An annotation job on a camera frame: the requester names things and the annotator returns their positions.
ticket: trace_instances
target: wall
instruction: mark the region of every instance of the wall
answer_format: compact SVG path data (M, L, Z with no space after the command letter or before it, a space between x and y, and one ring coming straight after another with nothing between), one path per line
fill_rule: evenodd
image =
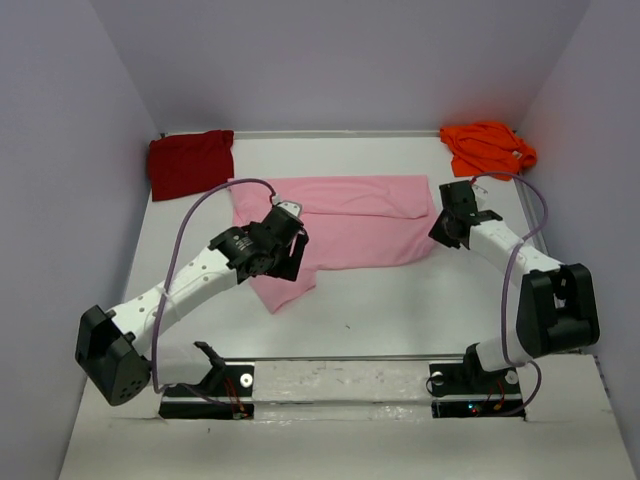
M517 125L588 0L91 0L162 131Z
M520 128L539 153L529 176L549 200L549 250L594 276L602 330L595 351L636 472L638 24L640 2L593 2Z
M0 15L0 478L58 478L79 315L118 301L157 130L85 0Z

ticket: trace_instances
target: maroon towel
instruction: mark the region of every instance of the maroon towel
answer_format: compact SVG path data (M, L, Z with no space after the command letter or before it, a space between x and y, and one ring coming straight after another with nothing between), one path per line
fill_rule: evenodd
M149 144L154 202L206 192L233 178L232 130L171 135Z

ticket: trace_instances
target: table top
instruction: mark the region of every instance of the table top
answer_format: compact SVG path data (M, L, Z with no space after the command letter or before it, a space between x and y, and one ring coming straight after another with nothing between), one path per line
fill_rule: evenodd
M456 180L451 153L437 137L237 139L233 156L239 178L426 174L438 210L438 186ZM514 183L478 183L489 191L485 207L516 233L526 233ZM126 300L165 277L175 233L197 198L149 199ZM231 218L227 192L203 203L187 227L178 265L226 230ZM184 361L206 368L194 340L234 358L459 354L499 333L501 285L500 273L478 255L439 245L412 265L321 271L313 291L275 315L243 284L167 331L160 339L160 365ZM510 300L514 313L516 292Z
M429 137L242 139L233 153L238 177L427 174L438 208L437 185L453 180L450 153ZM490 192L486 207L524 234L514 184L481 184ZM195 198L149 203L127 299L164 277L174 232ZM206 202L187 230L181 260L189 261L230 222L227 194ZM163 336L161 368L184 361L195 339L227 357L461 353L498 334L500 285L500 274L485 260L437 247L410 266L320 272L313 293L273 316L240 286ZM544 381L527 422L429 414L417 421L163 420L150 388L112 408L87 382L60 479L632 480L593 359L556 355L540 365ZM531 370L518 372L525 396L535 384Z

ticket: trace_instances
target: purple cable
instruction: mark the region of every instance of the purple cable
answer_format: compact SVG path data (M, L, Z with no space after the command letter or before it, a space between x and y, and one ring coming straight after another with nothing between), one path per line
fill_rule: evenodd
M160 387L160 383L158 382L158 338L160 337L160 323L162 322L162 314L164 313L165 305L167 304L167 294L169 293L169 287L171 287L171 282L173 280L173 274L176 269L176 263L178 261L178 253L180 252L180 244L182 243L182 236L184 235L184 231L187 228L187 223L191 219L191 216L196 211L196 209L204 202L207 198L209 198L214 193L219 192L220 190L231 187L233 185L239 185L242 183L259 183L264 185L269 190L271 190L271 197L273 198L276 195L276 191L274 188L266 181L260 180L258 178L241 178L237 180L229 180L222 185L218 185L215 188L212 188L204 195L202 195L189 209L187 214L184 216L182 223L180 224L180 228L178 229L178 235L176 236L176 243L173 246L173 253L171 254L171 260L169 262L169 269L167 270L167 276L164 280L164 292L160 296L160 303L158 304L158 310L156 312L156 318L153 322L153 331L151 334L151 379L153 382L153 391L155 393L163 393L166 387ZM200 394L190 387L189 385L184 385L191 393L199 396L207 400L209 403L220 403L216 402L208 398L206 395Z
M537 235L547 224L547 220L549 219L549 206L547 205L547 201L545 200L540 190L538 190L533 184L531 184L531 182L529 182L528 180L525 180L523 177L515 173L502 172L502 171L484 172L484 173L475 175L471 179L471 182L474 183L476 179L480 177L487 177L487 176L493 176L493 175L506 175L508 177L513 178L514 180L517 180L520 183L523 183L524 185L529 187L531 191L533 191L533 193L536 194L536 196L540 200L540 203L542 204L542 220L540 220L540 223L535 228L533 228L529 233L527 233L524 237L522 237L522 242L518 243L513 248L511 255L509 256L509 261L507 262L507 268L505 270L504 280L502 282L502 297L500 301L500 341L502 344L502 356L504 358L504 361L508 365L511 365L512 367L515 368L515 367L521 367L522 365L517 365L516 363L511 361L511 359L509 358L509 351L507 346L507 330L508 330L507 300L509 295L509 282L511 280L511 274L513 273L513 268L518 258L518 252L520 251L520 249L522 248L522 246L525 244L527 240L532 238L534 235ZM540 391L540 387L542 385L542 370L540 370L540 366L533 360L529 361L529 363L533 366L533 368L536 369L536 372L538 374L538 379L536 381L535 387L533 388L533 392L531 392L531 395L529 396L529 398L525 402L523 402L522 405L514 408L509 412L500 413L496 416L508 417L515 413L520 412L521 410L524 410L527 406L529 406L529 404L531 404L533 399L536 397L536 395Z

